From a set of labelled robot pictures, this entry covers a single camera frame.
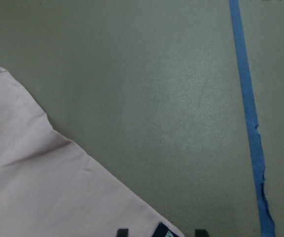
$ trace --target blue tape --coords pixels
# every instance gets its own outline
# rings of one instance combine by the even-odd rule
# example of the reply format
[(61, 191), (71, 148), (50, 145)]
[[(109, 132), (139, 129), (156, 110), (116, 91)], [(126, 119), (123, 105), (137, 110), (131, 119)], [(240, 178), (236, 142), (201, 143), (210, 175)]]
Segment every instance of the blue tape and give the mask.
[(274, 237), (275, 223), (269, 213), (269, 207), (264, 193), (265, 160), (261, 146), (260, 135), (257, 131), (258, 118), (250, 78), (240, 6), (238, 0), (229, 1), (236, 47), (236, 56), (241, 79), (243, 105), (245, 110), (245, 120), (249, 140), (249, 150), (256, 187), (261, 234), (262, 237)]

